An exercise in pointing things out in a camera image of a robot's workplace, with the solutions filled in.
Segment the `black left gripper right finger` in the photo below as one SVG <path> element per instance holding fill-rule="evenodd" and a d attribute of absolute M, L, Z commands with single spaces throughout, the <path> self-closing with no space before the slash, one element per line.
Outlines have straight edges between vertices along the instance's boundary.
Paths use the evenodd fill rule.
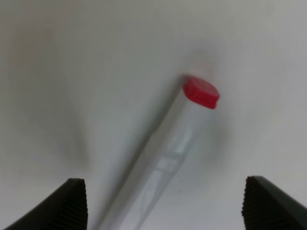
<path fill-rule="evenodd" d="M 262 176 L 246 178 L 241 214 L 247 230 L 307 228 L 307 208 Z"/>

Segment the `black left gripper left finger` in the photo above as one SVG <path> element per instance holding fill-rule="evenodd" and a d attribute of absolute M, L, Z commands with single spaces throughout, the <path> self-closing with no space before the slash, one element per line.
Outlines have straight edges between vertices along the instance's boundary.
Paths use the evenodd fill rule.
<path fill-rule="evenodd" d="M 86 230 L 88 208 L 84 179 L 70 178 L 7 230 Z"/>

